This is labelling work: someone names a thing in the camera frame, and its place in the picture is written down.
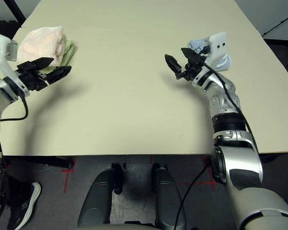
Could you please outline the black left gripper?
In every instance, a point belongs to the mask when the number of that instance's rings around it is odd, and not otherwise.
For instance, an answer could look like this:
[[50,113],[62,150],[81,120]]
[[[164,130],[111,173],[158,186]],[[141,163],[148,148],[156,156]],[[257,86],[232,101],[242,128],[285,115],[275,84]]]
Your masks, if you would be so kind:
[[[52,57],[41,57],[34,61],[27,61],[17,65],[17,72],[20,74],[19,79],[29,91],[40,91],[47,87],[43,78],[44,74],[40,70],[48,67],[53,60],[54,58]],[[71,69],[71,66],[56,67],[52,72],[47,74],[48,84],[54,84],[63,79],[70,73]]]

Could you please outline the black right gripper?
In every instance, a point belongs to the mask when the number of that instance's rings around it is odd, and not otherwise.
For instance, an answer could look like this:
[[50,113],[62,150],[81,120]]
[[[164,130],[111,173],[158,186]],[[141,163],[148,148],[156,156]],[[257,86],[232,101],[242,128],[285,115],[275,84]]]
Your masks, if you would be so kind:
[[202,71],[204,61],[202,60],[200,54],[196,53],[191,48],[183,47],[181,48],[181,51],[188,59],[188,63],[186,64],[187,68],[185,70],[182,70],[181,65],[179,65],[177,60],[171,55],[165,54],[165,61],[168,67],[176,75],[177,80],[184,78],[186,81],[193,81]]

